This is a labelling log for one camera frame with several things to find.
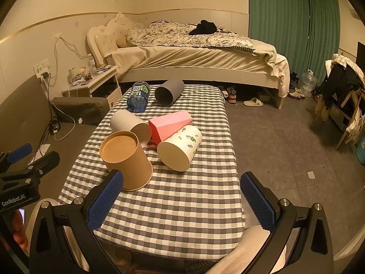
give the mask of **human hand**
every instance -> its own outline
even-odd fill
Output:
[[[11,223],[15,230],[15,233],[13,234],[15,242],[17,242],[21,249],[26,250],[28,247],[28,238],[27,235],[25,235],[25,226],[19,210],[15,211]]]

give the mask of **television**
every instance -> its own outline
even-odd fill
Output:
[[[365,74],[365,45],[361,42],[357,43],[356,65],[358,65]]]

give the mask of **silver bolt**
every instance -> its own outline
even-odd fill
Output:
[[[284,207],[287,207],[290,205],[290,201],[288,199],[281,199],[280,204],[282,204]]]
[[[49,205],[49,202],[48,202],[48,201],[44,201],[44,202],[41,204],[41,207],[42,207],[43,209],[45,209],[45,208],[47,208],[47,207],[48,207],[48,205]]]
[[[83,202],[83,197],[77,197],[76,199],[74,199],[73,201],[75,204],[81,204]]]
[[[315,204],[314,204],[314,208],[315,208],[316,210],[318,210],[318,211],[321,211],[321,210],[322,210],[322,205],[321,205],[321,204],[319,204],[319,203],[315,203]]]

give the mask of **floral comforter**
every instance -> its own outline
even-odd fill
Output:
[[[231,47],[242,51],[253,51],[252,41],[243,35],[232,33],[222,27],[214,34],[189,35],[194,24],[155,21],[145,29],[131,28],[127,40],[133,45],[178,46],[178,47]]]

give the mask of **white nightstand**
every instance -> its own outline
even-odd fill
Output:
[[[116,76],[117,66],[112,66],[103,74],[95,76],[85,85],[76,85],[69,90],[62,91],[64,97],[106,97],[109,107],[122,97],[122,91]]]

